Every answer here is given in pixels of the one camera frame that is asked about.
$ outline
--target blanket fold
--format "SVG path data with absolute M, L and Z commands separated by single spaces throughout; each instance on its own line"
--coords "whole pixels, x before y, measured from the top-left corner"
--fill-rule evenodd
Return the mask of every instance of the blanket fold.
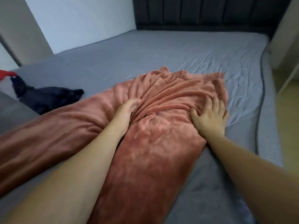
M 0 196 L 76 154 L 140 98 L 88 223 L 162 223 L 206 144 L 189 115 L 206 95 L 227 103 L 222 73 L 162 67 L 46 113 L 0 136 Z

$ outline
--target mattress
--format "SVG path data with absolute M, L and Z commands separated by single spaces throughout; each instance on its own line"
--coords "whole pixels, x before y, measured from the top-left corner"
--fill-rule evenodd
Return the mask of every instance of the mattress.
M 129 31 L 17 69 L 34 87 L 82 88 L 83 98 L 159 69 L 192 74 L 224 72 L 230 119 L 226 136 L 282 166 L 268 38 L 241 32 Z M 0 200 L 0 218 L 52 169 Z M 215 155 L 204 149 L 165 223 L 254 223 Z

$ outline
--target hand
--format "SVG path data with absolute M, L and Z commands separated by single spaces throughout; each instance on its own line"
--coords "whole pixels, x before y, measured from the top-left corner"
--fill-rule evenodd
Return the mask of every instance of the hand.
M 225 110 L 223 101 L 215 98 L 212 102 L 207 96 L 202 114 L 198 116 L 196 110 L 192 108 L 191 118 L 199 134 L 208 140 L 215 136 L 224 136 L 229 113 Z
M 120 131 L 121 137 L 125 135 L 128 130 L 131 113 L 140 103 L 140 99 L 129 99 L 123 103 L 116 111 L 110 125 L 114 125 L 117 130 Z

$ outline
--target headboard panel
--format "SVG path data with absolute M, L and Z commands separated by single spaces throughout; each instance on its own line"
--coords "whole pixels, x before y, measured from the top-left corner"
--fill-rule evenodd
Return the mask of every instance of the headboard panel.
M 133 0 L 139 30 L 250 31 L 272 36 L 290 0 Z

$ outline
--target dark gray headboard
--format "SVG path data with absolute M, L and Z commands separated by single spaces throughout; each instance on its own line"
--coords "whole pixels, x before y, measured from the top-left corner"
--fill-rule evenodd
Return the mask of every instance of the dark gray headboard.
M 290 0 L 133 0 L 138 30 L 274 34 Z

